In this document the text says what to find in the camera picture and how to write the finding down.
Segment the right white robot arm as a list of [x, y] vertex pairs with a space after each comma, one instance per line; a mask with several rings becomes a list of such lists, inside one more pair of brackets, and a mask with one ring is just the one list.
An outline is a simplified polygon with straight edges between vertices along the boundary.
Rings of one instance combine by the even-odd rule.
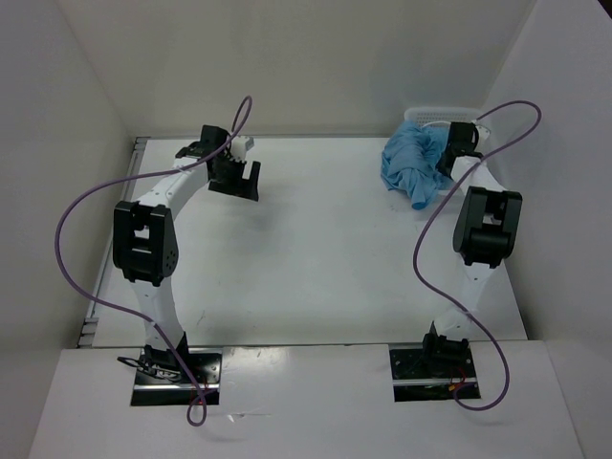
[[[499, 184], [478, 151], [489, 134], [475, 122], [452, 122], [436, 165], [443, 176], [462, 182], [452, 248], [464, 269], [458, 301], [471, 315], [494, 270], [513, 252], [522, 207], [521, 194]], [[467, 367], [473, 328], [472, 318], [454, 306], [434, 319], [419, 354], [421, 368], [434, 378], [458, 376]]]

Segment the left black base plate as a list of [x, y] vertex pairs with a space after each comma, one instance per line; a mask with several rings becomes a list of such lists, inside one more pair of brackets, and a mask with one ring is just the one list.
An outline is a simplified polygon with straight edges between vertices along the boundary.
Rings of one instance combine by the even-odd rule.
[[[208, 405], [218, 405], [220, 399], [220, 381], [222, 369], [222, 350], [191, 348], [187, 362], [206, 396]], [[161, 367], [145, 369], [144, 352], [140, 357], [118, 358], [118, 361], [136, 369], [130, 405], [174, 406], [189, 405], [196, 397], [197, 391], [188, 376], [181, 370], [163, 370]]]

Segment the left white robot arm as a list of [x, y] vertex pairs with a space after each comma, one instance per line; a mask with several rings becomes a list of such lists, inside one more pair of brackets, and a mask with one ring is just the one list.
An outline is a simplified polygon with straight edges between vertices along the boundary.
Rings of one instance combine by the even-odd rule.
[[259, 200], [261, 163], [254, 162], [250, 176], [243, 176], [254, 139], [239, 136], [231, 141], [229, 136], [221, 127], [205, 125], [200, 139], [175, 155], [171, 175], [137, 200], [121, 201], [114, 209], [114, 265], [131, 284], [141, 313], [152, 319], [144, 325], [145, 346], [135, 365], [152, 378], [184, 381], [192, 363], [170, 280], [179, 261], [175, 218], [205, 186]]

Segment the light blue shorts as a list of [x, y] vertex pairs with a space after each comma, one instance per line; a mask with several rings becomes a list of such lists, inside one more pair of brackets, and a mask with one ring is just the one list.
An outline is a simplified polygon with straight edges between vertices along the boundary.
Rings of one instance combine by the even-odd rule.
[[388, 190], [404, 192], [416, 210], [428, 207], [452, 180], [437, 170], [448, 143], [448, 124], [421, 126], [405, 120], [382, 150], [381, 178]]

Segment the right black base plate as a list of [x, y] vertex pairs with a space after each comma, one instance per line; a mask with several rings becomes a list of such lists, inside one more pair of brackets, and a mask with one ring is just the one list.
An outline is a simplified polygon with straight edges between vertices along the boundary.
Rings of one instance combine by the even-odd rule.
[[456, 389], [460, 400], [481, 398], [470, 351], [461, 363], [440, 369], [427, 366], [421, 347], [391, 346], [389, 358], [395, 403], [452, 400]]

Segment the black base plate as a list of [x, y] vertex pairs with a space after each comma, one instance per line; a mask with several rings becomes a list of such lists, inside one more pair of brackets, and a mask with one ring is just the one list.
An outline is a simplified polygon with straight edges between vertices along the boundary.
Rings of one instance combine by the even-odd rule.
[[[206, 396], [208, 405], [218, 405], [220, 399], [220, 381], [222, 369], [222, 350], [191, 348], [187, 362]], [[181, 370], [163, 370], [161, 367], [145, 369], [144, 352], [140, 357], [118, 358], [118, 361], [136, 369], [130, 405], [174, 406], [189, 405], [196, 397], [197, 391], [188, 376]]]
[[391, 346], [389, 358], [395, 403], [452, 400], [456, 389], [460, 400], [481, 398], [470, 351], [461, 363], [440, 369], [427, 366], [421, 347]]

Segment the white perforated plastic basket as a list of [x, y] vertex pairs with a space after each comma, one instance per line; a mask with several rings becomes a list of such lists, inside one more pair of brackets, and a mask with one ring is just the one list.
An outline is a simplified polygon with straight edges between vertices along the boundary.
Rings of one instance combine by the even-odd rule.
[[[476, 131], [472, 122], [477, 120], [487, 126], [480, 119], [480, 114], [477, 111], [466, 108], [411, 108], [404, 113], [405, 120], [414, 121], [421, 126], [449, 125], [446, 148], [451, 147], [459, 150], [451, 172], [450, 179], [452, 180], [452, 186], [457, 181], [461, 181], [460, 189], [464, 193], [471, 186], [479, 186], [495, 191], [501, 189], [501, 186], [494, 179], [485, 161], [482, 159], [488, 141], [483, 145], [476, 144]], [[449, 191], [450, 189], [440, 191], [437, 197]]]

